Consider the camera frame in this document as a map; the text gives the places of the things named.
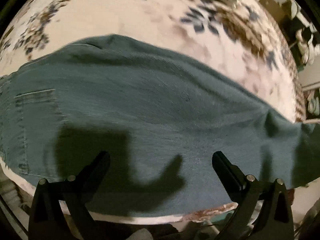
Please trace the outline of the blue denim jeans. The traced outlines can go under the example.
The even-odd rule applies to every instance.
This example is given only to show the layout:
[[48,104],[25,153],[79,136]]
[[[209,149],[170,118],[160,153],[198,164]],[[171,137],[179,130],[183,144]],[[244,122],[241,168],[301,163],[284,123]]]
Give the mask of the blue denim jeans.
[[1,78],[1,157],[31,185],[111,162],[90,211],[158,217],[230,199],[221,151],[263,181],[319,177],[319,125],[293,124],[208,66],[129,37],[92,37]]

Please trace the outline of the floral bed blanket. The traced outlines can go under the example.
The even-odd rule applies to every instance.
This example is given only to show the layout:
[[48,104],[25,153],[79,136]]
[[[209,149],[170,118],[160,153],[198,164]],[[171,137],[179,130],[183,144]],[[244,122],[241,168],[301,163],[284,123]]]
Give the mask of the floral bed blanket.
[[[192,58],[240,85],[293,124],[293,81],[284,47],[255,0],[31,0],[1,37],[1,78],[74,42],[129,37]],[[28,195],[36,185],[5,174]]]

